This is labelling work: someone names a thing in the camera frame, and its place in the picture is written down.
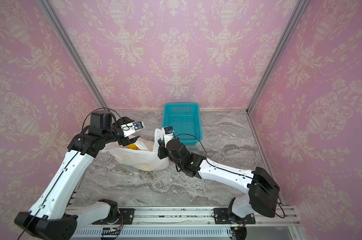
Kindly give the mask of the white plastic bag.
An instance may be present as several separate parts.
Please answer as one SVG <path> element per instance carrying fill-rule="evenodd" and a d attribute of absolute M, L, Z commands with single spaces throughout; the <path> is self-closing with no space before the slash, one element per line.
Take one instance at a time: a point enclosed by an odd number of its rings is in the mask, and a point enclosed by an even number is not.
<path fill-rule="evenodd" d="M 122 147 L 114 142 L 107 144 L 101 152 L 112 155 L 122 165 L 138 170 L 147 172 L 164 170 L 169 166 L 169 159 L 167 157 L 162 160 L 158 158 L 159 140 L 163 140 L 163 133 L 161 129 L 156 129 L 154 141 L 137 140 L 134 143 L 140 150 L 129 149 L 128 146 Z"/>

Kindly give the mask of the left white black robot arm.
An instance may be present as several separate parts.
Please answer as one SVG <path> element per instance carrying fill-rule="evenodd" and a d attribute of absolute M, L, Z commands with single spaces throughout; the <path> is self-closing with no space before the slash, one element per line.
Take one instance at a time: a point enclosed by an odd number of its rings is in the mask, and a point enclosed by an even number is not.
<path fill-rule="evenodd" d="M 108 108 L 88 114 L 89 125 L 83 125 L 65 154 L 64 160 L 41 197 L 26 212 L 14 220 L 23 232 L 42 240 L 68 240 L 76 230 L 96 221 L 114 224 L 122 220 L 118 204 L 101 199 L 96 203 L 66 211 L 72 195 L 89 165 L 107 144 L 117 142 L 125 147 L 135 143 L 132 135 L 144 128 L 144 123 Z"/>

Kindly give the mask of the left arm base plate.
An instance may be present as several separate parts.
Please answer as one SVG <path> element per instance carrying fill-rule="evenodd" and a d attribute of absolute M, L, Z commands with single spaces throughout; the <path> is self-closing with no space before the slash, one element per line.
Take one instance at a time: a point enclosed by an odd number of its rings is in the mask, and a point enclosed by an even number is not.
<path fill-rule="evenodd" d="M 111 215 L 109 219 L 106 221 L 108 224 L 124 224 L 124 225 L 132 225 L 134 219 L 134 208 L 121 208 L 114 209 L 111 211 Z"/>

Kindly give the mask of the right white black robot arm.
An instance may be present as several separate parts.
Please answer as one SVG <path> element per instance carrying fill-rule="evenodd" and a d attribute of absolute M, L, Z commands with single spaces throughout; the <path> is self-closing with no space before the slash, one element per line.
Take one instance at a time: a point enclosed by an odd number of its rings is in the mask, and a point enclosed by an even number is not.
<path fill-rule="evenodd" d="M 190 178 L 216 181 L 244 193 L 240 198 L 231 199 L 227 208 L 230 221 L 241 224 L 246 216 L 254 213 L 268 218 L 278 216 L 280 187 L 265 169 L 242 170 L 215 163 L 191 153 L 178 138 L 168 142 L 159 140 L 158 144 L 158 157 L 169 158 L 178 172 Z"/>

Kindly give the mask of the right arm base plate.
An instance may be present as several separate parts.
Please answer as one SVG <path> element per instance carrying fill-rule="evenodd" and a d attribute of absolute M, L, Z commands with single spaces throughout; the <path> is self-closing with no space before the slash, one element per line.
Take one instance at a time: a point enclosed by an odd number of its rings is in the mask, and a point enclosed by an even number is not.
<path fill-rule="evenodd" d="M 230 213 L 230 211 L 227 208 L 214 208 L 211 216 L 212 218 L 214 218 L 215 224 L 217 225 L 228 225 L 228 224 L 253 225 L 256 223 L 253 214 L 249 214 L 244 218 L 240 218 L 235 214 Z"/>

